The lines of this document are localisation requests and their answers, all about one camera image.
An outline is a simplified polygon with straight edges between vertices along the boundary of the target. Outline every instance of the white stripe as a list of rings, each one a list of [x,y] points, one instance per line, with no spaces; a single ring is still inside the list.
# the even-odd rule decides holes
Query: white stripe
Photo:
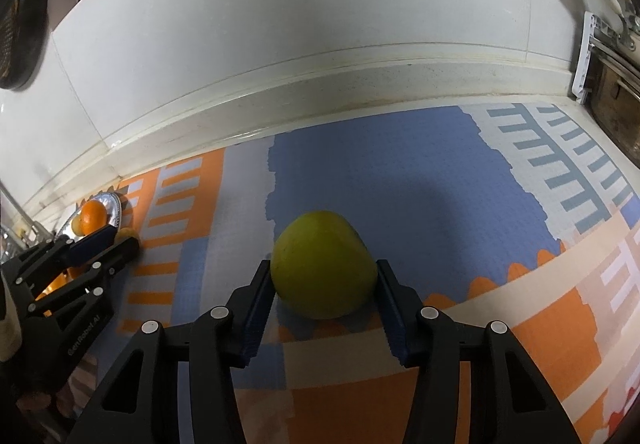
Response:
[[[84,407],[89,402],[89,398],[80,390],[78,390],[74,385],[71,385],[71,393],[74,395],[74,401],[76,402],[76,406],[84,409]]]
[[[88,388],[91,388],[92,390],[95,390],[96,378],[95,378],[95,376],[93,376],[88,371],[83,370],[79,366],[76,366],[76,369],[74,370],[74,372],[72,374],[72,377],[75,377],[79,382],[81,382],[82,384],[84,384]]]
[[[144,179],[140,179],[129,184],[129,186],[127,187],[127,193],[133,193],[135,191],[138,191],[140,188],[142,188],[143,182],[144,182]]]
[[[616,256],[616,259],[607,267],[600,278],[602,279],[602,283],[604,285],[608,285],[611,280],[613,280],[617,273],[619,273],[620,269],[622,269],[625,265],[625,257],[622,254],[622,249],[620,249],[620,254]]]
[[[127,303],[123,305],[120,319],[137,319],[142,322],[155,319],[167,324],[171,321],[171,305],[139,305]]]
[[[182,164],[171,166],[170,168],[163,167],[160,169],[158,180],[162,182],[164,179],[175,177],[176,175],[180,175],[180,173],[187,173],[188,171],[191,171],[192,169],[198,169],[201,166],[202,157],[197,157],[195,159],[188,160],[187,162],[183,162]]]
[[[196,197],[186,197],[152,208],[153,218],[164,217],[165,215],[173,215],[175,213],[181,213],[188,211],[193,207],[193,201]]]
[[[170,264],[180,260],[182,244],[169,244],[167,246],[151,247],[142,250],[140,265]]]
[[[138,205],[138,199],[140,197],[131,197],[130,199],[127,199],[127,205],[124,208],[125,211],[130,210],[134,207],[136,207]]]
[[[615,197],[625,188],[625,186],[626,180],[622,175],[620,175],[620,177],[616,179],[616,181],[609,187],[609,189],[606,190],[606,192],[609,194],[609,196]]]
[[[634,278],[632,276],[629,276],[610,302],[611,310],[613,310],[613,312],[618,311],[620,305],[622,305],[626,297],[629,296],[629,293],[631,293],[631,291],[633,290],[634,285]]]
[[[175,273],[129,276],[127,295],[131,292],[173,292],[175,277]]]
[[[168,222],[166,224],[159,224],[158,226],[146,227],[140,233],[143,240],[152,240],[153,238],[161,238],[162,236],[169,236],[171,234],[183,233],[189,223],[188,218],[184,220],[176,220],[175,222]]]
[[[181,180],[180,182],[176,182],[175,184],[171,184],[166,188],[159,187],[156,190],[156,197],[165,197],[168,195],[173,195],[174,193],[178,193],[180,191],[185,191],[187,189],[192,189],[198,186],[200,183],[200,177],[192,177],[190,179]]]

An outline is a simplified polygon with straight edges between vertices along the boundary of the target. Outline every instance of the metal tray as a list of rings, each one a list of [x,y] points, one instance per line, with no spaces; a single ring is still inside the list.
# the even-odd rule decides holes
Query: metal tray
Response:
[[[90,200],[102,202],[102,205],[107,209],[107,222],[116,228],[120,227],[120,224],[122,223],[122,203],[120,202],[120,195],[111,191],[106,191],[104,193],[98,193],[96,196],[91,197]],[[71,229],[71,221],[76,215],[80,214],[81,209],[82,206],[75,210],[74,214],[71,215],[62,225],[56,236],[66,234],[66,236],[75,241],[82,238],[82,236],[77,236]]]

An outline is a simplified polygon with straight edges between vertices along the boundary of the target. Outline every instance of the frying pan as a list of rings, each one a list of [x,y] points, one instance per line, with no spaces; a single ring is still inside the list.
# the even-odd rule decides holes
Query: frying pan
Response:
[[[0,88],[19,88],[33,74],[47,31],[47,1],[13,0],[0,18]]]

